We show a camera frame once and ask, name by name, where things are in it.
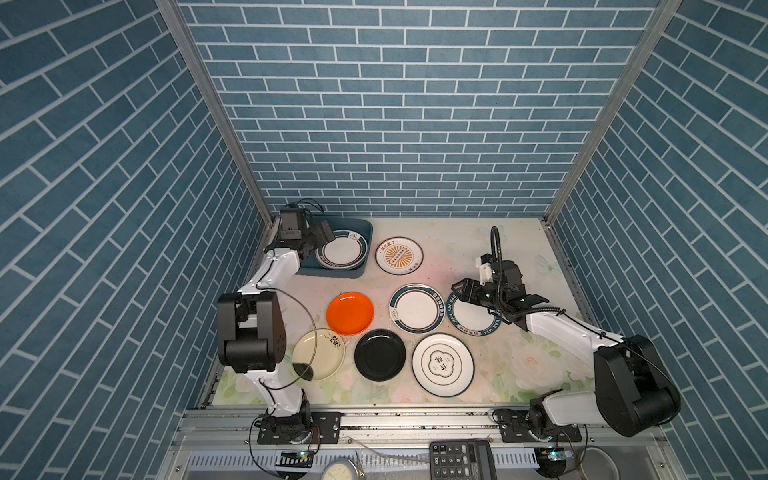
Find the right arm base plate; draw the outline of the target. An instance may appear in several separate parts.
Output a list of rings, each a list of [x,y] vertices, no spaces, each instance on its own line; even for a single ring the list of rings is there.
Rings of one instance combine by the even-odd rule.
[[[528,411],[506,408],[496,409],[491,419],[498,426],[504,443],[571,441],[582,440],[577,425],[555,425],[542,411]]]

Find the large white plate teal rim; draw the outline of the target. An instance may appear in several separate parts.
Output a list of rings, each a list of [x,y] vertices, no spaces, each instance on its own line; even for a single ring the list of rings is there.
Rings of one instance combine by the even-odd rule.
[[[411,334],[432,332],[446,315],[441,295],[425,284],[407,284],[398,288],[389,300],[388,309],[394,324]]]

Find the white plate green red rim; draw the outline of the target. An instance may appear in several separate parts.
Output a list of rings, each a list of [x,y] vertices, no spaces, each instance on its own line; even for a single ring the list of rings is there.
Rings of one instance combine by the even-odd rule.
[[[367,256],[369,245],[362,234],[348,229],[337,229],[333,232],[335,240],[316,250],[315,255],[323,253],[333,260],[351,259],[358,255]]]

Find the white plate red characters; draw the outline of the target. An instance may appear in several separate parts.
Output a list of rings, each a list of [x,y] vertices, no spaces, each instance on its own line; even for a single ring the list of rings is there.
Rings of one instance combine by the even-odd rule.
[[[365,255],[358,255],[355,258],[333,260],[327,255],[320,253],[315,255],[317,262],[322,268],[329,270],[351,271],[360,268],[366,261]]]

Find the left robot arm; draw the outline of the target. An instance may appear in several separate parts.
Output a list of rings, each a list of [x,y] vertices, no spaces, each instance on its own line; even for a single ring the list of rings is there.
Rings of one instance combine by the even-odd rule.
[[[325,220],[313,223],[296,212],[282,214],[255,274],[216,303],[219,361],[256,387],[276,424],[306,427],[311,422],[306,394],[283,363],[287,332],[279,300],[287,293],[282,288],[305,258],[334,239]]]

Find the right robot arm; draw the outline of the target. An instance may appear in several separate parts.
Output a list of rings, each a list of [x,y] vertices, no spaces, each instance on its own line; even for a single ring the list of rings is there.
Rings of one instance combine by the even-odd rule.
[[[552,390],[529,402],[528,424],[534,436],[545,438],[557,427],[583,424],[608,426],[632,437],[680,413],[680,390],[651,340],[641,335],[618,338],[529,293],[513,261],[486,254],[476,266],[477,280],[465,278],[451,286],[459,301],[483,307],[502,322],[559,345],[594,374],[590,391]]]

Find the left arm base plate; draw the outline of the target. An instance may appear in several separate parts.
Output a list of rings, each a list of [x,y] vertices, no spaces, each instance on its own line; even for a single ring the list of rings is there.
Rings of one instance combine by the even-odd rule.
[[[305,443],[337,444],[342,414],[338,411],[297,413],[289,417],[266,416],[261,420],[256,442],[259,445]]]

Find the white plate teal lettered rim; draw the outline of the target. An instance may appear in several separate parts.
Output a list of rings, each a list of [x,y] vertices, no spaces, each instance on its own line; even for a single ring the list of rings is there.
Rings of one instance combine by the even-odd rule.
[[[455,293],[448,297],[446,314],[456,329],[473,337],[491,335],[502,324],[502,320],[490,314],[487,308],[463,302]]]

